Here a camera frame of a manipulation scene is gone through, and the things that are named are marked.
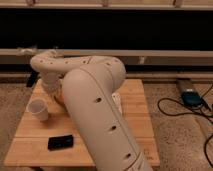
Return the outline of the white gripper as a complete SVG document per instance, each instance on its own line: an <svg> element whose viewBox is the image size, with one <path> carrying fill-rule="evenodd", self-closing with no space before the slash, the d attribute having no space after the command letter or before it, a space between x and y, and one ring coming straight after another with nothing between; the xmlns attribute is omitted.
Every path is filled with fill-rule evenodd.
<svg viewBox="0 0 213 171"><path fill-rule="evenodd" d="M55 73L43 73L41 75L42 88L47 93L54 93L60 89L59 75Z"/></svg>

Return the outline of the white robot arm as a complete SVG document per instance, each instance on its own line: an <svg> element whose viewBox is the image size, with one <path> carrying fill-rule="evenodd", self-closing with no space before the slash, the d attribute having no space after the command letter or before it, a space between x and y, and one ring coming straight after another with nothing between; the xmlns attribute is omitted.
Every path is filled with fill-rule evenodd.
<svg viewBox="0 0 213 171"><path fill-rule="evenodd" d="M63 58L47 50L33 56L30 65L41 74L46 92L62 91L98 171L153 171L112 98L126 75L118 58Z"/></svg>

